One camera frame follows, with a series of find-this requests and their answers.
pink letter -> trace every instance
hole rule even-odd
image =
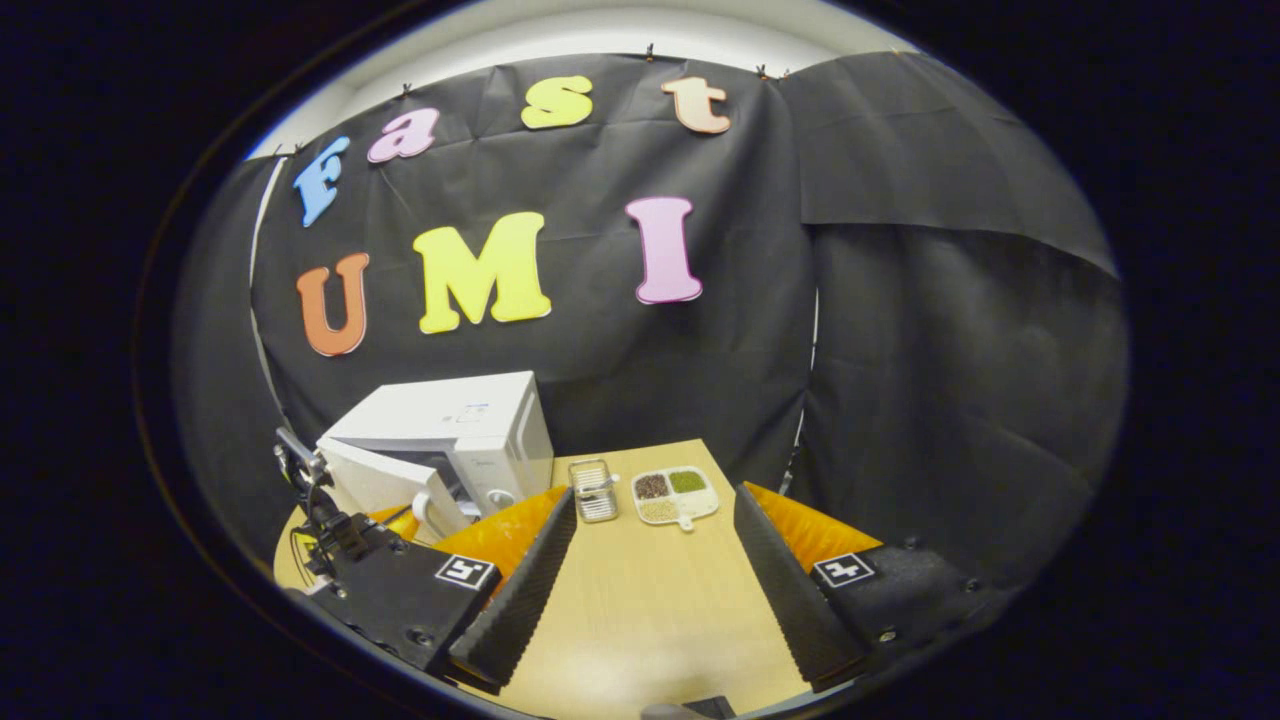
[[[636,288],[640,302],[681,302],[703,293],[703,283],[689,274],[685,251],[685,215],[692,209],[684,197],[641,197],[627,204],[644,247],[644,282]]]
[[[369,149],[370,163],[385,163],[392,158],[411,158],[431,146],[435,137],[431,129],[435,120],[440,119],[440,111],[435,108],[424,108],[404,113],[383,128],[383,136]]]

orange letter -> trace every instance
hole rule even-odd
[[[365,340],[365,283],[364,270],[369,266],[369,254],[356,252],[338,260],[338,274],[342,277],[342,293],[347,301],[347,324],[340,331],[329,327],[324,309],[324,283],[329,279],[329,268],[316,268],[302,273],[298,278],[298,295],[302,296],[302,327],[307,332],[311,348],[333,357],[346,355]]]
[[[662,83],[663,92],[676,95],[676,117],[689,129],[698,132],[724,132],[728,118],[712,114],[712,100],[724,100],[724,91],[707,87],[700,77],[684,77]]]

wooden table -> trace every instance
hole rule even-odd
[[[791,660],[764,591],[733,530],[735,495],[701,441],[556,459],[603,457],[621,477],[618,516],[582,523],[516,674],[500,696],[468,692],[557,720],[639,719],[648,705],[724,696],[737,714],[810,691]],[[694,465],[719,495],[719,510],[676,524],[636,516],[631,478]],[[294,512],[291,525],[302,520]],[[301,587],[288,546],[276,550],[276,582]]]

metal basket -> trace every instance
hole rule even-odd
[[[613,493],[617,478],[609,474],[604,460],[575,460],[568,464],[568,477],[584,523],[602,523],[618,516],[618,498]]]

white microwave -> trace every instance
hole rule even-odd
[[[436,536],[550,487],[553,451],[531,372],[381,386],[316,447],[339,507],[367,514],[430,495],[439,511],[419,519]]]

